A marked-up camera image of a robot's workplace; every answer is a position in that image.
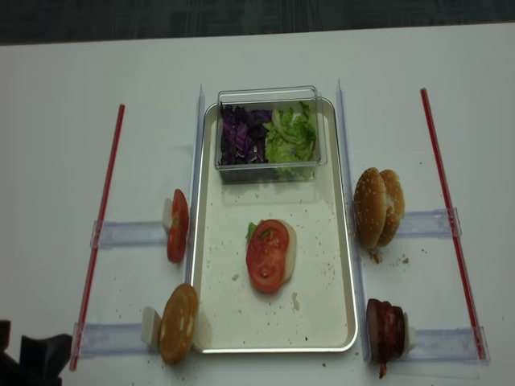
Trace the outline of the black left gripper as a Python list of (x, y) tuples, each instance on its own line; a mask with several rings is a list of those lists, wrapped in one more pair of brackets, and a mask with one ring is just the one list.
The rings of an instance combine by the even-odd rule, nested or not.
[(60, 373), (72, 353), (72, 336), (47, 339), (21, 338), (19, 361), (7, 353), (11, 323), (1, 321), (1, 385), (61, 385)]

